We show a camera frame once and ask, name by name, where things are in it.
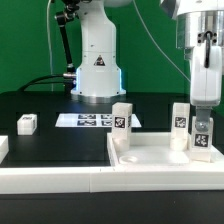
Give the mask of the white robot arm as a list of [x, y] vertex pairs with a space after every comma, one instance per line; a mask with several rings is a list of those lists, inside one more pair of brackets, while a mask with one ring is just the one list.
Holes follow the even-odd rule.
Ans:
[[[82, 63], [72, 93], [92, 102], [125, 91], [116, 66], [116, 28], [107, 7], [133, 0], [81, 0]], [[176, 46], [190, 62], [190, 103], [196, 107], [195, 128], [209, 129], [211, 108], [221, 100], [224, 69], [224, 0], [160, 0], [160, 7], [176, 21]]]

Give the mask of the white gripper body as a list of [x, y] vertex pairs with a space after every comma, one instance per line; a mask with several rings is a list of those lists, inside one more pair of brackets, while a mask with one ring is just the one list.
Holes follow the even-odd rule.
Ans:
[[212, 46], [209, 67], [205, 67], [206, 47], [196, 46], [190, 63], [190, 102], [194, 106], [217, 106], [221, 100], [222, 49]]

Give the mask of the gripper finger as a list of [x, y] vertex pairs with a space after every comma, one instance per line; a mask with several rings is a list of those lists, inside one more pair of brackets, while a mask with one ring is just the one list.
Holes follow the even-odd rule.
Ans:
[[196, 121], [195, 128], [197, 131], [207, 131], [209, 129], [210, 124], [210, 107], [196, 107]]

